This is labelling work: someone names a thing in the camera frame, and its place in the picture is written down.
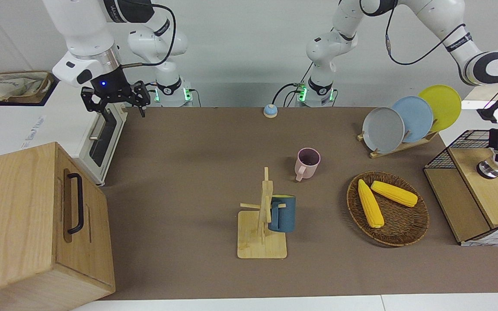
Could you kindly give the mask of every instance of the blue mug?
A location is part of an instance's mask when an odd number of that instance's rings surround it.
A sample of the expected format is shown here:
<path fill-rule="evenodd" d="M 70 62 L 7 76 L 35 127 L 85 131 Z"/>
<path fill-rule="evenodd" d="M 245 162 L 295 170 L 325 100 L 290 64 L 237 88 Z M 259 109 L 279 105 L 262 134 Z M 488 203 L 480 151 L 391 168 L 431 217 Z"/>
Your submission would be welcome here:
<path fill-rule="evenodd" d="M 292 232 L 295 230 L 295 197 L 286 194 L 274 194 L 271 201 L 272 222 L 268 229 L 273 232 Z"/>

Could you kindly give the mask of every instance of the white wall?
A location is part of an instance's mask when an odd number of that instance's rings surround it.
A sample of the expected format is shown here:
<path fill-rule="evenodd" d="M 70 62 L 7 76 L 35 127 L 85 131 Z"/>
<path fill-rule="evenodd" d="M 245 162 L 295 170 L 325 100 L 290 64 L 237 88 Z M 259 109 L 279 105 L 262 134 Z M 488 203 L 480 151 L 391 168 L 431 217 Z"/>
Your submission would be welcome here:
<path fill-rule="evenodd" d="M 163 0 L 190 40 L 177 58 L 182 76 L 201 91 L 208 106 L 263 106 L 285 83 L 298 82 L 310 61 L 306 42 L 330 30 L 337 0 Z M 498 0 L 467 0 L 465 22 L 483 51 L 498 48 Z M 387 14 L 365 18 L 359 45 L 335 59 L 338 105 L 384 106 L 443 83 L 465 97 L 453 59 L 439 48 L 416 65 L 392 63 L 385 51 Z M 127 51 L 135 25 L 109 24 L 123 62 L 140 61 Z M 437 38 L 405 6 L 390 29 L 393 54 L 412 61 Z M 49 70 L 65 52 L 41 0 L 0 0 L 0 71 Z M 130 80 L 152 79 L 150 68 L 127 69 Z"/>

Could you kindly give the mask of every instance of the light blue plate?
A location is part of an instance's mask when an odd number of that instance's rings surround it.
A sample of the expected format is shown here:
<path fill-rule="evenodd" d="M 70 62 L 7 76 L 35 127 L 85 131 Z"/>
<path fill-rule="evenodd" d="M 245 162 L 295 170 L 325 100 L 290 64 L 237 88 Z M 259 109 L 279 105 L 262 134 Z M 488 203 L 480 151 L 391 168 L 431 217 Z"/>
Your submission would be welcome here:
<path fill-rule="evenodd" d="M 405 143 L 413 143 L 421 140 L 431 129 L 433 123 L 433 112 L 428 103 L 418 96 L 407 96 L 398 100 L 391 107 L 403 119 L 405 130 L 410 133 L 403 138 Z"/>

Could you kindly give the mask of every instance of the table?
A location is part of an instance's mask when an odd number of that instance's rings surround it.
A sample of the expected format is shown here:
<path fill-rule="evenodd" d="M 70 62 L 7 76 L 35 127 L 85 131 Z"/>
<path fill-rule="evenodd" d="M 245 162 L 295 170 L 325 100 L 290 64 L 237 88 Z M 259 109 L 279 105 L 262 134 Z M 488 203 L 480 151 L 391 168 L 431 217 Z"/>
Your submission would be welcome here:
<path fill-rule="evenodd" d="M 354 137 L 370 108 L 149 108 L 125 125 L 103 191 L 109 201 L 117 293 L 107 299 L 183 299 L 498 292 L 498 248 L 463 248 L 421 168 L 439 138 L 369 159 Z M 322 163 L 294 183 L 297 150 Z M 298 199 L 285 260 L 236 258 L 240 202 L 259 197 L 262 167 L 275 193 Z M 425 199 L 431 226 L 405 248 L 382 248 L 352 227 L 353 176 L 390 171 Z"/>

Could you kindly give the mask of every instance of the woven tray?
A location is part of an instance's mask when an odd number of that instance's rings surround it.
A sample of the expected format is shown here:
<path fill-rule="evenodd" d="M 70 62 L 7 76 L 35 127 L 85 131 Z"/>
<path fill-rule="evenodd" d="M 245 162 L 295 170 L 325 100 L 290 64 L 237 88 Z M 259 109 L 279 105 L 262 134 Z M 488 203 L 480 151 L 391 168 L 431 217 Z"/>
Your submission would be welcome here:
<path fill-rule="evenodd" d="M 380 210 L 382 211 L 385 225 L 381 228 L 370 228 L 358 197 L 358 180 L 362 179 L 368 186 L 373 181 L 383 181 L 418 196 L 415 207 L 406 207 L 391 201 L 372 191 Z M 429 214 L 424 200 L 409 183 L 391 173 L 383 171 L 366 171 L 357 175 L 347 189 L 347 206 L 354 222 L 370 238 L 389 246 L 405 246 L 418 242 L 424 237 L 429 227 Z"/>

